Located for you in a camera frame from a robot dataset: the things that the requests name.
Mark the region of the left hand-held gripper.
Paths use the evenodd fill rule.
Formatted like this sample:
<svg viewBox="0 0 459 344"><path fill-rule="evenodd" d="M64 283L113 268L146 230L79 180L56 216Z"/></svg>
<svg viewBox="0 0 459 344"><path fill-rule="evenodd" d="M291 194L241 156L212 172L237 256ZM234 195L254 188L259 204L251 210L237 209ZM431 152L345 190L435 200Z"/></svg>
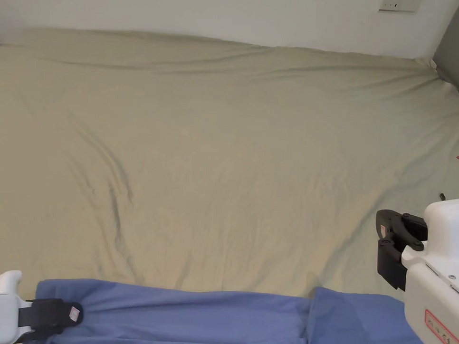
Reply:
<svg viewBox="0 0 459 344"><path fill-rule="evenodd" d="M67 327L83 322L84 309L78 302L62 299L25 301L18 296L22 272L10 270L0 275L0 344L14 344L22 339L45 340L59 335ZM19 310L30 307L30 326L19 325Z"/></svg>

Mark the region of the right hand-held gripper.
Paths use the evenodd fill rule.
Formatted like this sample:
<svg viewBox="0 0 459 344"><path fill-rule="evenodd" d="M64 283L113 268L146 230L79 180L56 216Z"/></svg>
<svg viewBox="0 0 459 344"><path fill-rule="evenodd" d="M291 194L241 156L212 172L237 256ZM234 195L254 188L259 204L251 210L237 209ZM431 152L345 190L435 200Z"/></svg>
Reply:
<svg viewBox="0 0 459 344"><path fill-rule="evenodd" d="M430 204L424 219L385 209L375 221L377 272L405 291L411 329L424 344L459 344L459 199Z"/></svg>

